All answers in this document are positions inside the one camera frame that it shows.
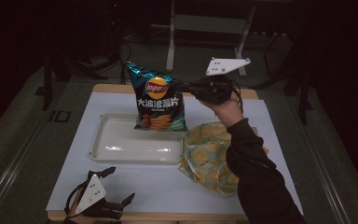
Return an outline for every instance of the white paper sheet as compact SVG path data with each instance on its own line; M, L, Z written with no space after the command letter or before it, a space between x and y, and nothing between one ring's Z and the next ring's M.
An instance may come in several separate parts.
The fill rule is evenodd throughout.
M257 128L269 149L268 157L284 176L286 187L302 212L301 203L287 169L281 147L262 100L243 100L245 117ZM217 121L214 113L194 97L185 97L186 125L192 129L202 123ZM135 95L94 92L80 121L76 136L51 194L47 211L61 211L70 192L87 178L89 170L102 171L116 166L116 171L102 179L106 200L119 203L135 193L126 212L243 214L237 195L224 196L194 183L178 170L178 165L104 164L89 156L97 133L100 116L105 113L136 114Z

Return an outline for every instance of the hand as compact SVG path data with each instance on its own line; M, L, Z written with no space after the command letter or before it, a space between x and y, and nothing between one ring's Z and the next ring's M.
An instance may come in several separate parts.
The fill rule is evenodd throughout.
M76 215L75 211L77 209L77 203L80 197L81 190L83 189L78 190L76 193L75 200L72 203L71 209L69 210L68 217L70 217L69 219L78 224L93 224L97 220L96 217L85 217L82 214L78 216Z
M215 115L222 121L226 128L244 119L240 105L238 104L237 95L232 92L229 100L221 105L213 105L204 101L200 101L215 113Z

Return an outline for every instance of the potato chip bag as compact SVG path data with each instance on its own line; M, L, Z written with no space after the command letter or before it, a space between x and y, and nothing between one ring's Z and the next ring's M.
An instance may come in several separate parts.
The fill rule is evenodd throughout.
M179 81L135 63L128 62L127 69L139 112L135 128L161 132L187 131L185 103L178 90Z

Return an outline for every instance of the clear plastic tray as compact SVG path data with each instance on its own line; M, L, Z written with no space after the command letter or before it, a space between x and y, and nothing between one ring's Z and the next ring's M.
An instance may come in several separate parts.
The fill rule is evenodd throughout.
M133 114L101 115L91 158L111 163L179 163L184 133L136 130L136 118Z

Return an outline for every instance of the lay's logo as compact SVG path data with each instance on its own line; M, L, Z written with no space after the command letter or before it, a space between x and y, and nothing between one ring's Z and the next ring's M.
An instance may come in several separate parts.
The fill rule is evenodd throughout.
M161 99L167 93L168 83L162 77L153 77L146 83L146 93L153 99Z

